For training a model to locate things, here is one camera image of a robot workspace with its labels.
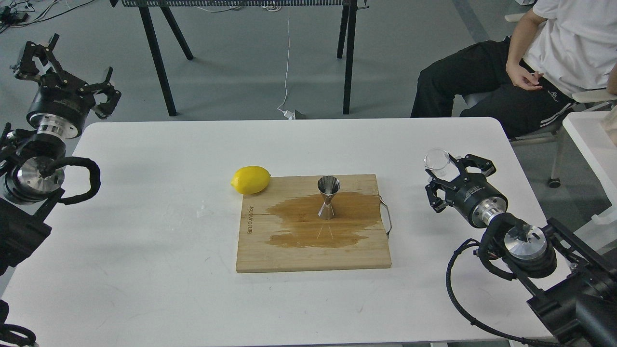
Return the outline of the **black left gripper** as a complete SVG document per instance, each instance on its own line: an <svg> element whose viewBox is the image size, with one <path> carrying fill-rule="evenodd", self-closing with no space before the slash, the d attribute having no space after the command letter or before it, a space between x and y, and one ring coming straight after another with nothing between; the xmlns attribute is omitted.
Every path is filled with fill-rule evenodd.
<svg viewBox="0 0 617 347"><path fill-rule="evenodd" d="M68 73L57 61L53 50L60 36L55 33L48 44L26 42L12 66L13 76L18 80L37 82L38 91L26 115L33 128L42 125L46 117L60 121L64 128L64 138L76 138L83 132L86 117L92 110L101 120L106 120L114 112L121 92L111 83L114 69L108 67L104 80L91 85L68 89ZM94 96L103 94L104 102L95 101Z"/></svg>

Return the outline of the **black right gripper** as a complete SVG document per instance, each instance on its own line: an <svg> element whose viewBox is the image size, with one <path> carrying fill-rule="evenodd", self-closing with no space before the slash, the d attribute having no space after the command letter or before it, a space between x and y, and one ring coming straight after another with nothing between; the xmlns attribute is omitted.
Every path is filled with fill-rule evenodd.
<svg viewBox="0 0 617 347"><path fill-rule="evenodd" d="M498 214L506 213L508 200L487 182L496 173L491 160L473 154L454 158L459 175L453 182L438 178L432 171L425 186L430 207L441 213L454 207L475 228L487 228Z"/></svg>

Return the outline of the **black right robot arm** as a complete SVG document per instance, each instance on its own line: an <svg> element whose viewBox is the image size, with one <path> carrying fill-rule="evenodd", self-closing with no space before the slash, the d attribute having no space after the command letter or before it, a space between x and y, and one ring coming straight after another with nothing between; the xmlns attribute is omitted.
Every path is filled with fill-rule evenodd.
<svg viewBox="0 0 617 347"><path fill-rule="evenodd" d="M505 334L474 318L454 294L451 273L463 251L475 255L491 274L518 280L531 294L527 304L555 338L554 347L585 342L591 347L616 345L616 266L582 241L557 219L537 227L507 211L508 200L487 182L496 168L473 154L454 157L441 148L424 158L430 176L426 193L430 207L440 213L454 207L475 228L480 240L465 240L450 258L446 290L450 301L471 325L490 334L534 347L548 341Z"/></svg>

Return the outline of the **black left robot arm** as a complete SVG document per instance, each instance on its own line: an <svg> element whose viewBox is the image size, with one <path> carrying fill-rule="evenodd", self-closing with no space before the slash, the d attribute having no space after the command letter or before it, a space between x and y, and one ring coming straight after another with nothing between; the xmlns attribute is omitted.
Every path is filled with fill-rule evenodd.
<svg viewBox="0 0 617 347"><path fill-rule="evenodd" d="M107 119L121 92L106 70L102 82L89 84L66 71L53 50L59 39L48 44L26 42L21 57L12 66L16 79L34 81L38 91L27 113L30 130L6 123L1 134L0 265L5 274L33 252L51 234L45 219L56 204L66 206L93 198L101 187L101 169L94 160L66 154L66 140L81 136L90 111ZM66 197L62 185L64 168L85 168L90 189Z"/></svg>

